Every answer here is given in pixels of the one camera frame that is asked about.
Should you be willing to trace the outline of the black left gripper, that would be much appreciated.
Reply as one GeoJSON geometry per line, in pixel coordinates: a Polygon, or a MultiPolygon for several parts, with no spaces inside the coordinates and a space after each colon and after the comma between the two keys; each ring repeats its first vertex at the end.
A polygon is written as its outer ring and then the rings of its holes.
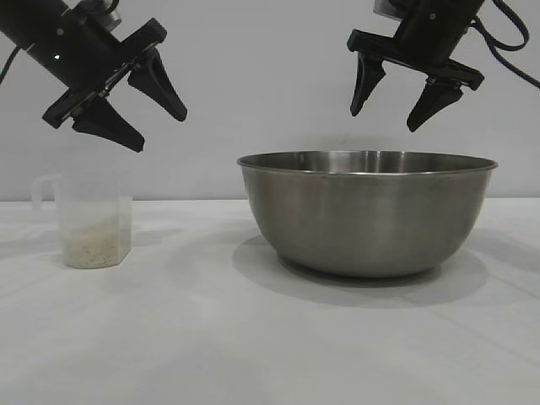
{"type": "Polygon", "coordinates": [[[52,127],[73,119],[76,132],[117,143],[136,153],[144,137],[107,101],[123,78],[173,118],[183,122],[187,108],[176,93],[157,45],[165,28],[150,19],[125,40],[112,31],[121,23],[117,1],[27,1],[24,50],[67,90],[43,115],[52,127]]]}

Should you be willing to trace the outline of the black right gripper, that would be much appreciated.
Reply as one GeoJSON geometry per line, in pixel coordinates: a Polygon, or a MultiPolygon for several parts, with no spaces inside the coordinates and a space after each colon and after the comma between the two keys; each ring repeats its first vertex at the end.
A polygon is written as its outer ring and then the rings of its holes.
{"type": "Polygon", "coordinates": [[[376,1],[376,14],[398,19],[394,36],[353,30],[347,47],[358,54],[350,112],[357,116],[385,77],[384,61],[423,72],[424,90],[410,112],[407,126],[417,131],[433,115],[461,98],[461,85],[476,90],[483,75],[451,60],[451,54],[483,5],[481,1],[376,1]]]}

